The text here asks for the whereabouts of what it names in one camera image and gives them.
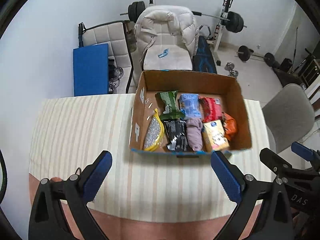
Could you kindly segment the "orange snack packet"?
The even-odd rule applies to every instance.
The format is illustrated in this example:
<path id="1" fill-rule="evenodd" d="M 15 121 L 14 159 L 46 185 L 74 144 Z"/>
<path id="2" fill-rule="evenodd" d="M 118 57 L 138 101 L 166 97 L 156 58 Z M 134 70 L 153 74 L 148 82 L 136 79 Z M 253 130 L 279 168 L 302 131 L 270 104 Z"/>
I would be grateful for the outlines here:
<path id="1" fill-rule="evenodd" d="M 238 132 L 236 120 L 225 112 L 222 113 L 222 120 L 225 137 L 228 141 L 231 141 Z"/>

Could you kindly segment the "yellow cartoon tissue pack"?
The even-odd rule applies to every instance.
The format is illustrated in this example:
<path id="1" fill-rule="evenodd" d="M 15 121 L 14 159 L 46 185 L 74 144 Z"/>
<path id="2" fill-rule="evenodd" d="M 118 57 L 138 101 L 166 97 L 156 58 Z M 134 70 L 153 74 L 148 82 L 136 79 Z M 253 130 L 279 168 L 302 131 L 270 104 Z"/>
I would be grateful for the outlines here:
<path id="1" fill-rule="evenodd" d="M 229 148 L 229 142 L 225 137 L 225 130 L 221 120 L 203 123 L 202 137 L 207 152 Z"/>

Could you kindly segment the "red patterned packet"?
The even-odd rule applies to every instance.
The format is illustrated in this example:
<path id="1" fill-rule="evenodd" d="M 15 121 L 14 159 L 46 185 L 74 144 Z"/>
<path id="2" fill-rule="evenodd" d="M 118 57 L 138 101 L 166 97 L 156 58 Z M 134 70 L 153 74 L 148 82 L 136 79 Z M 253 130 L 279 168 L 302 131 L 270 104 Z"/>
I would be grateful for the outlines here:
<path id="1" fill-rule="evenodd" d="M 220 99 L 200 97 L 200 104 L 203 108 L 203 122 L 222 120 Z"/>

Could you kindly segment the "purple cloth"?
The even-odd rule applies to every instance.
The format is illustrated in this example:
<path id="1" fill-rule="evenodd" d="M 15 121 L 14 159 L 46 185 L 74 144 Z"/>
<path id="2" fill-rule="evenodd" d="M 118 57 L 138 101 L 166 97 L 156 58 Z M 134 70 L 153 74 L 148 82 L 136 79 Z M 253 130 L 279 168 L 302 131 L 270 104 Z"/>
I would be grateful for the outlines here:
<path id="1" fill-rule="evenodd" d="M 203 123 L 200 118 L 190 118 L 186 122 L 187 140 L 190 148 L 194 151 L 200 151 L 203 147 L 202 129 Z"/>

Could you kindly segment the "blue tissue pack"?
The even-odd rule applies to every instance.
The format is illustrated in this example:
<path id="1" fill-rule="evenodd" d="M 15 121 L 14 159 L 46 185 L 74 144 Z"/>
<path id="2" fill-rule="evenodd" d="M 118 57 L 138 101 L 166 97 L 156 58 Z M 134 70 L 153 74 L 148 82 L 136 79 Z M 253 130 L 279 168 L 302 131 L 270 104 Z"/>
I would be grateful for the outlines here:
<path id="1" fill-rule="evenodd" d="M 201 118 L 198 94 L 181 94 L 178 101 L 180 104 L 180 111 L 184 114 L 184 120 Z"/>

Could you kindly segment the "black snack packet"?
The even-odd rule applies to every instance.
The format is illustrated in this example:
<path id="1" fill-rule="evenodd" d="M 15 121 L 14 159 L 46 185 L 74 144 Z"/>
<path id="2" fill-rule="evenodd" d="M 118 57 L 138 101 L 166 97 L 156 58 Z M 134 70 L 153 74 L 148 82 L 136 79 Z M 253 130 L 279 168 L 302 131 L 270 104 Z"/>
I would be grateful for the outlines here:
<path id="1" fill-rule="evenodd" d="M 167 136 L 167 149 L 175 152 L 186 152 L 188 149 L 186 122 L 178 119 L 163 121 Z"/>

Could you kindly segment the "green snack packet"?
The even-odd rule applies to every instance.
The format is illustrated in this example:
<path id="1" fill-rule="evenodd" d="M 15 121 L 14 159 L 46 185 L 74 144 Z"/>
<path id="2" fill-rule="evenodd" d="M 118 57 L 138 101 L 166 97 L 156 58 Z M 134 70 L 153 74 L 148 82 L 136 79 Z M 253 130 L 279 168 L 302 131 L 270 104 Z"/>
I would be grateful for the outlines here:
<path id="1" fill-rule="evenodd" d="M 163 121 L 185 118 L 185 114 L 180 111 L 178 105 L 176 104 L 177 94 L 177 90 L 156 93 L 156 96 L 164 103 L 164 111 L 159 116 L 160 120 Z"/>

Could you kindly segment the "yellow silver scrub sponge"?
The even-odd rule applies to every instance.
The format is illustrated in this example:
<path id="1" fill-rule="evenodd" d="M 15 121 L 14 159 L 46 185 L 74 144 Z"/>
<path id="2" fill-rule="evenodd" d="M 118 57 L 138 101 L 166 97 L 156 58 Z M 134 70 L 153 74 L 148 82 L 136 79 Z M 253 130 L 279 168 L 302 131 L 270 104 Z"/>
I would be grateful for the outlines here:
<path id="1" fill-rule="evenodd" d="M 162 143 L 163 137 L 164 125 L 159 118 L 158 109 L 156 108 L 145 135 L 143 150 L 150 152 L 157 150 Z"/>

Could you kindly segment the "grey shell chair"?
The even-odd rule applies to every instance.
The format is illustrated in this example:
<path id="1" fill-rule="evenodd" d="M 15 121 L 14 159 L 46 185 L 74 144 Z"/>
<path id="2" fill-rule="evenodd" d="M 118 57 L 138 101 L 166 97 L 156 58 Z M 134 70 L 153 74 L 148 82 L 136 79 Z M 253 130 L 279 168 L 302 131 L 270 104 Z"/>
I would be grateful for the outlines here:
<path id="1" fill-rule="evenodd" d="M 302 87 L 296 84 L 282 88 L 262 111 L 270 149 L 277 154 L 302 139 L 315 123 L 313 107 Z"/>

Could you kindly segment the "striped cat tablecloth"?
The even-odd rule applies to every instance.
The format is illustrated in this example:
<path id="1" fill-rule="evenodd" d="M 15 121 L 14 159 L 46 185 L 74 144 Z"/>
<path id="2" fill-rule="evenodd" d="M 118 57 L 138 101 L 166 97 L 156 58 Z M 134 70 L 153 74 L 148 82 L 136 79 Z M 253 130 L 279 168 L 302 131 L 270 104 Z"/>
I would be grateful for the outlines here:
<path id="1" fill-rule="evenodd" d="M 213 239 L 235 208 L 210 157 L 129 149 L 133 94 L 47 100 L 30 151 L 30 195 L 42 178 L 67 179 L 110 151 L 112 167 L 93 202 L 110 239 Z"/>

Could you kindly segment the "chrome dumbbell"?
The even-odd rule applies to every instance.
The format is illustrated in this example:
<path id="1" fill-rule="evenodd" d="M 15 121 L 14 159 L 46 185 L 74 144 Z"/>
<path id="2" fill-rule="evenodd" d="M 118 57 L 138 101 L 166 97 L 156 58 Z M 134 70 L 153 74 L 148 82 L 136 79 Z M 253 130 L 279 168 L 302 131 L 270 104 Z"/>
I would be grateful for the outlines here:
<path id="1" fill-rule="evenodd" d="M 235 65 L 232 62 L 227 62 L 225 65 L 225 70 L 228 71 L 228 76 L 237 79 L 239 72 L 235 69 Z"/>

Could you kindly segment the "cardboard milk box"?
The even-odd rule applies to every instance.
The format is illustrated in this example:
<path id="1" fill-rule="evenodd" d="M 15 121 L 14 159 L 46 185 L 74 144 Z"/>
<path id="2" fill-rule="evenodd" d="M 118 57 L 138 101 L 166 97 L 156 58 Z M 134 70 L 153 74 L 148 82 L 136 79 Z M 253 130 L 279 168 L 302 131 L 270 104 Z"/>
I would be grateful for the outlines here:
<path id="1" fill-rule="evenodd" d="M 252 146 L 246 106 L 233 77 L 187 70 L 143 71 L 133 103 L 131 150 L 144 151 L 145 135 L 155 112 L 168 120 L 198 118 L 204 123 L 228 114 L 237 125 L 237 132 L 228 136 L 229 149 Z"/>

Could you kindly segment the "blue black patterned mat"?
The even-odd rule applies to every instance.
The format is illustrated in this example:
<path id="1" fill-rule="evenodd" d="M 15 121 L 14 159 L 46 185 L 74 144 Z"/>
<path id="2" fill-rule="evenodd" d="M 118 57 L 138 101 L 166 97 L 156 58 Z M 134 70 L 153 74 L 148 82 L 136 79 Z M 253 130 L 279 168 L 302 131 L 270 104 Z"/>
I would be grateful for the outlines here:
<path id="1" fill-rule="evenodd" d="M 207 40 L 199 37 L 196 55 L 193 56 L 193 71 L 216 74 L 216 65 Z"/>

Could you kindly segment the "small blue packet on chair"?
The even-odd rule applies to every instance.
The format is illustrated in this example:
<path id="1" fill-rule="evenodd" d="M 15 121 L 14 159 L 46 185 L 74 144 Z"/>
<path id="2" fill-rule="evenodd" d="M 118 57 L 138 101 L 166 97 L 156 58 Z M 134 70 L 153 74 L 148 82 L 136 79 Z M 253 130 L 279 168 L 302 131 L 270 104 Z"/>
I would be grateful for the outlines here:
<path id="1" fill-rule="evenodd" d="M 169 50 L 168 49 L 164 49 L 163 53 L 158 54 L 158 58 L 161 59 L 163 57 L 166 57 L 168 55 Z"/>

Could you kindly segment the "white puffer jacket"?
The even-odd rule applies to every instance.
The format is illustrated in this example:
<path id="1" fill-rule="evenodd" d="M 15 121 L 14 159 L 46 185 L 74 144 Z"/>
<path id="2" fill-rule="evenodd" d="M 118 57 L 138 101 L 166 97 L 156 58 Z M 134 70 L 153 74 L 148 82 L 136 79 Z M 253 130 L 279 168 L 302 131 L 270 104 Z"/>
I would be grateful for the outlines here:
<path id="1" fill-rule="evenodd" d="M 187 7 L 155 5 L 146 8 L 134 26 L 136 45 L 144 56 L 153 45 L 177 45 L 190 56 L 197 52 L 199 26 L 195 15 Z"/>

